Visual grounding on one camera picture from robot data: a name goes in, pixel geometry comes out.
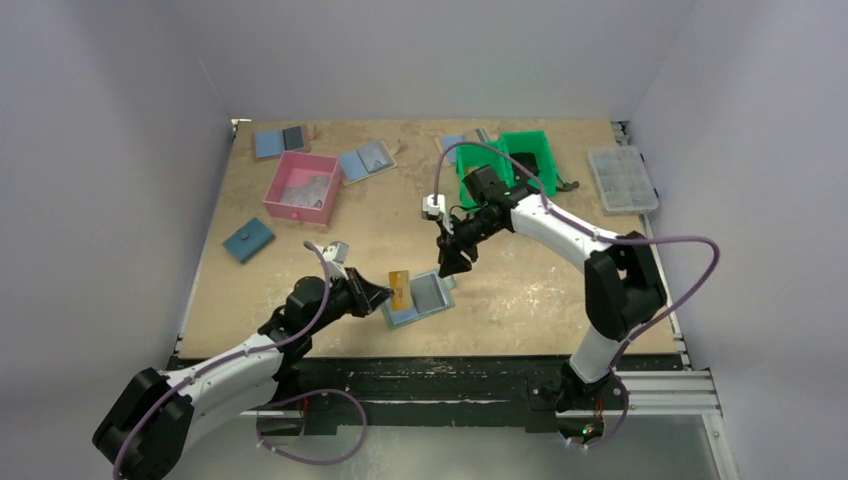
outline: black base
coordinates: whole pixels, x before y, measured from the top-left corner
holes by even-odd
[[[172,358],[169,369],[200,361]],[[362,402],[371,426],[522,427],[528,433],[556,432],[556,398],[545,395],[545,387],[559,381],[566,361],[567,355],[304,358],[297,363],[296,381],[282,383],[275,400],[317,388],[337,388]],[[676,354],[625,355],[618,369],[680,371],[683,364]],[[620,409],[621,401],[612,388],[602,391],[605,408]],[[356,408],[333,395],[311,397],[308,418],[307,435],[332,435],[339,425],[360,423]]]

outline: pink box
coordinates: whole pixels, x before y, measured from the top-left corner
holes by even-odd
[[[326,226],[341,180],[338,158],[286,151],[262,203],[272,217]]]

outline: plastic storage case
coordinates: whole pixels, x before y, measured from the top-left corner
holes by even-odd
[[[486,145],[506,153],[506,146],[501,141],[486,142]],[[465,208],[471,208],[477,203],[468,196],[468,190],[462,183],[462,179],[472,170],[491,165],[495,173],[507,185],[513,185],[512,164],[494,152],[474,145],[462,145],[456,148],[456,172],[459,174],[459,202]]]
[[[512,156],[516,153],[532,153],[536,157],[536,166],[539,169],[538,177],[542,182],[545,193],[552,197],[556,194],[557,169],[551,147],[548,145],[548,137],[541,130],[529,132],[504,132],[501,133],[500,141],[506,146],[506,152]],[[515,185],[519,170],[510,164],[514,176],[507,185]]]
[[[589,167],[607,212],[617,215],[642,214],[660,205],[636,147],[590,149]]]
[[[262,203],[272,217],[326,226],[341,180],[338,158],[286,151]]]

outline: yellow card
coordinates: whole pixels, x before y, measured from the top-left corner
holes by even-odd
[[[392,295],[392,310],[409,310],[412,308],[409,270],[389,272],[389,287],[394,291],[394,295]]]

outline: pink plastic bin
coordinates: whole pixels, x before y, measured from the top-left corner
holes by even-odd
[[[329,188],[319,207],[285,203],[282,199],[287,188],[302,188],[313,177],[322,175],[329,175]],[[272,217],[326,226],[333,213],[341,180],[338,158],[286,151],[280,157],[280,165],[262,203]]]

